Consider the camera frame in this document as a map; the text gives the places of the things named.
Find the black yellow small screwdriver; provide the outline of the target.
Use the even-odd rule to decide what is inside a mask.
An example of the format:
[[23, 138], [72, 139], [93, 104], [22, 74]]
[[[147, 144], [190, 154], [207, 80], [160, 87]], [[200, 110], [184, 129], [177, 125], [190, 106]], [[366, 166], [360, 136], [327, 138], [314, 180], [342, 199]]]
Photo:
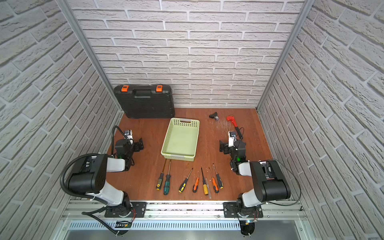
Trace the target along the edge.
[[219, 173], [217, 172], [217, 169], [216, 169], [215, 164], [213, 164], [213, 167], [214, 167], [214, 170], [215, 170], [215, 173], [216, 173], [216, 177], [217, 177], [217, 185], [218, 185], [218, 187], [219, 187], [220, 189], [223, 189], [223, 188], [224, 188], [224, 185], [223, 185], [223, 182], [222, 182], [222, 180], [221, 180], [221, 178], [220, 178]]

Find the orange handle screwdriver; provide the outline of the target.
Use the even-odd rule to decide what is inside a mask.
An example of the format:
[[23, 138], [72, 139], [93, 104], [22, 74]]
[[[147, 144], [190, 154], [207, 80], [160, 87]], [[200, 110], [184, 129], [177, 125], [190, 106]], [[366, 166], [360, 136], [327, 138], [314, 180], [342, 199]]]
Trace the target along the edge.
[[215, 178], [214, 178], [214, 176], [213, 176], [213, 174], [212, 174], [210, 168], [209, 168], [209, 172], [210, 172], [210, 174], [211, 174], [211, 179], [212, 179], [212, 184], [213, 184], [214, 192], [215, 192], [215, 193], [219, 193], [219, 187], [218, 187], [218, 185], [217, 185], [217, 183], [216, 183], [216, 181], [215, 181]]

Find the black yellow dotted screwdriver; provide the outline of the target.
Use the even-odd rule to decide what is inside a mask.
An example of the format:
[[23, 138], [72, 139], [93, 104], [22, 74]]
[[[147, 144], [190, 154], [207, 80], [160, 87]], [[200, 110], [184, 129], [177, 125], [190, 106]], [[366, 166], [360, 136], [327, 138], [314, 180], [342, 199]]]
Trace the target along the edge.
[[164, 162], [164, 165], [163, 165], [163, 169], [162, 169], [162, 172], [158, 178], [158, 181], [157, 181], [157, 186], [156, 186], [156, 190], [160, 190], [161, 187], [162, 187], [162, 182], [163, 182], [163, 178], [164, 178], [164, 170], [165, 170], [165, 166], [166, 166], [166, 163], [167, 163], [167, 159], [165, 159], [165, 162]]

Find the yellow handle screwdriver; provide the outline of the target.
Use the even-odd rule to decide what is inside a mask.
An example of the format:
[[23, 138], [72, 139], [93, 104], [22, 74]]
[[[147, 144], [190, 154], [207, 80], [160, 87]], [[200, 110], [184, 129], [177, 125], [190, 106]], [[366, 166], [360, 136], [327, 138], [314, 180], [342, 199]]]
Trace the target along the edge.
[[207, 195], [209, 194], [209, 191], [208, 191], [207, 182], [206, 182], [206, 179], [205, 179], [203, 173], [202, 173], [202, 177], [203, 177], [203, 190], [204, 190], [204, 195], [207, 196]]

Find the green black screwdriver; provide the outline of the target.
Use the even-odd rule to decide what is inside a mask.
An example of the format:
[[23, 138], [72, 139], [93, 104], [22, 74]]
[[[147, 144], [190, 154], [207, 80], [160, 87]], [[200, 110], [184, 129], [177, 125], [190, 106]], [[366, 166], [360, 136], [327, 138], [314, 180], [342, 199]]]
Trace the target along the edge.
[[165, 186], [164, 186], [164, 195], [165, 196], [168, 195], [169, 191], [170, 191], [170, 181], [171, 181], [170, 170], [171, 170], [171, 161], [169, 164], [169, 170], [168, 170], [168, 174], [166, 175], [166, 181], [165, 181]]

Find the clear handle tester screwdriver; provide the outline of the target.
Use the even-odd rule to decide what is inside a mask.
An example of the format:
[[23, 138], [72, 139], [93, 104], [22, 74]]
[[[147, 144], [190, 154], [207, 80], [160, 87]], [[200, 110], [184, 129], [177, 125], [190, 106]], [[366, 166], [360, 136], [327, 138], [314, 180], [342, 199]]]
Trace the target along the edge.
[[209, 187], [209, 184], [208, 184], [208, 180], [207, 178], [206, 179], [206, 185], [207, 185], [207, 192], [208, 192], [208, 196], [209, 196], [209, 199], [211, 200], [212, 199], [212, 194], [211, 194], [211, 191], [210, 191], [210, 187]]

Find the orange black screwdriver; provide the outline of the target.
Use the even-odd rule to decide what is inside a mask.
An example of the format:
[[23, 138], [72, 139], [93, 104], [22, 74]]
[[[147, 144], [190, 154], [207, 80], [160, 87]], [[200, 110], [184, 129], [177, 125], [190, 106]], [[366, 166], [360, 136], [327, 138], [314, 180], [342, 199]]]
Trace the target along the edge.
[[193, 193], [196, 193], [199, 187], [199, 181], [200, 181], [200, 170], [198, 170], [198, 175], [195, 180], [194, 186], [193, 186]]

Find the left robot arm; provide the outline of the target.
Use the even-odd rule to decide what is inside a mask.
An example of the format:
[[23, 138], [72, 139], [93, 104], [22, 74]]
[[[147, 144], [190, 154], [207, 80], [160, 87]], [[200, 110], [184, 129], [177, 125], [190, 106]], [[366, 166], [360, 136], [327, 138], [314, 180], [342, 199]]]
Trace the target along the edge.
[[102, 204], [97, 212], [105, 212], [107, 218], [136, 217], [136, 210], [126, 192], [107, 182], [107, 173], [127, 172], [135, 165], [133, 155], [144, 149], [142, 139], [133, 139], [131, 130], [118, 130], [123, 138], [115, 142], [112, 137], [111, 154], [84, 154], [69, 162], [60, 176], [62, 190], [73, 197], [96, 200]]

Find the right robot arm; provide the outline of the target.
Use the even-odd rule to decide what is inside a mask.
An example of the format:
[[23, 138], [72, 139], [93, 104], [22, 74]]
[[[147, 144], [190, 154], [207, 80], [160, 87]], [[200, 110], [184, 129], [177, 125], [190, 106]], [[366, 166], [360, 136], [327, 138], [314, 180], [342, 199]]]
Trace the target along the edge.
[[230, 143], [220, 141], [220, 152], [231, 156], [230, 167], [235, 174], [252, 178], [253, 188], [240, 194], [236, 205], [228, 208], [238, 217], [247, 218], [253, 215], [257, 218], [262, 204], [291, 197], [291, 189], [278, 161], [248, 161], [246, 143], [241, 140]]

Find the light green plastic bin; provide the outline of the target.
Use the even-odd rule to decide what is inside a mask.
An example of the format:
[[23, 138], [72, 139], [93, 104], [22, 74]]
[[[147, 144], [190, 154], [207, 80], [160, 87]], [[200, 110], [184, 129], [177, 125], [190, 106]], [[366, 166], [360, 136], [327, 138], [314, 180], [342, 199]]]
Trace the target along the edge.
[[193, 162], [196, 156], [200, 121], [171, 118], [162, 146], [165, 159]]

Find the red pipe wrench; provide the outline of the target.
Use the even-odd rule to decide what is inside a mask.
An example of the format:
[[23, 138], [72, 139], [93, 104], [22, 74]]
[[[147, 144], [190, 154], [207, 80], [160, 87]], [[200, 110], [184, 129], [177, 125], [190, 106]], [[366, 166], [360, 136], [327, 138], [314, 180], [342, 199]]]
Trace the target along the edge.
[[232, 123], [235, 127], [235, 130], [239, 136], [239, 138], [242, 140], [243, 139], [243, 134], [241, 133], [237, 123], [236, 123], [236, 120], [235, 120], [235, 117], [234, 116], [227, 116], [227, 121], [229, 121], [230, 123]]

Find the small black caster wheel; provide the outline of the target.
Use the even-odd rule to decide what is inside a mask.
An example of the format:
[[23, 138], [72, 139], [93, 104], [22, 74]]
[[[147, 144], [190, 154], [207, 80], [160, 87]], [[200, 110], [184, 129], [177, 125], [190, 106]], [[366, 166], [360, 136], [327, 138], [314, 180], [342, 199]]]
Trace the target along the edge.
[[215, 121], [219, 121], [218, 113], [214, 112], [213, 114], [209, 115], [211, 119], [214, 119]]

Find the black plastic tool case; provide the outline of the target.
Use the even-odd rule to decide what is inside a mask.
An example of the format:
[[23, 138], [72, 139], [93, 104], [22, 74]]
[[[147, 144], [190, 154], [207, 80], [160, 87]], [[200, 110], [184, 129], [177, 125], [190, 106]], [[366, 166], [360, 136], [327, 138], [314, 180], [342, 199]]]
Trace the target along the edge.
[[170, 119], [175, 116], [169, 85], [118, 85], [114, 94], [131, 119]]

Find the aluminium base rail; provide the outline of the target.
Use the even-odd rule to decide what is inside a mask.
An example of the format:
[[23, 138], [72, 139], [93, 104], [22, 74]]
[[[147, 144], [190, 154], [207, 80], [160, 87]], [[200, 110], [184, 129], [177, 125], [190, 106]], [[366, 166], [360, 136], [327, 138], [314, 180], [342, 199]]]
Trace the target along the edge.
[[223, 201], [146, 201], [146, 207], [136, 210], [135, 220], [307, 220], [301, 205], [278, 206], [264, 204], [261, 212], [230, 213]]

